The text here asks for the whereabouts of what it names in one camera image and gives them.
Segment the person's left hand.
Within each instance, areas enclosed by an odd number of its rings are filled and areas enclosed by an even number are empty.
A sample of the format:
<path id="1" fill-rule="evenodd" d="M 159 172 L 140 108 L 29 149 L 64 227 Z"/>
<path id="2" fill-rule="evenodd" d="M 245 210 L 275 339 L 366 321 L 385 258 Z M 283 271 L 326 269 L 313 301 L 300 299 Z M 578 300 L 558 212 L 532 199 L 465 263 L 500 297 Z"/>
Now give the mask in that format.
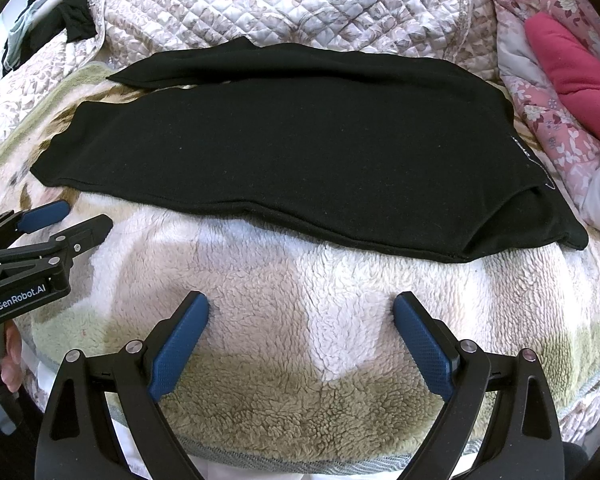
<path id="1" fill-rule="evenodd" d="M 1 362 L 1 378 L 7 389 L 15 393 L 22 384 L 23 371 L 21 368 L 22 341 L 15 323 L 5 323 L 5 356 Z"/>

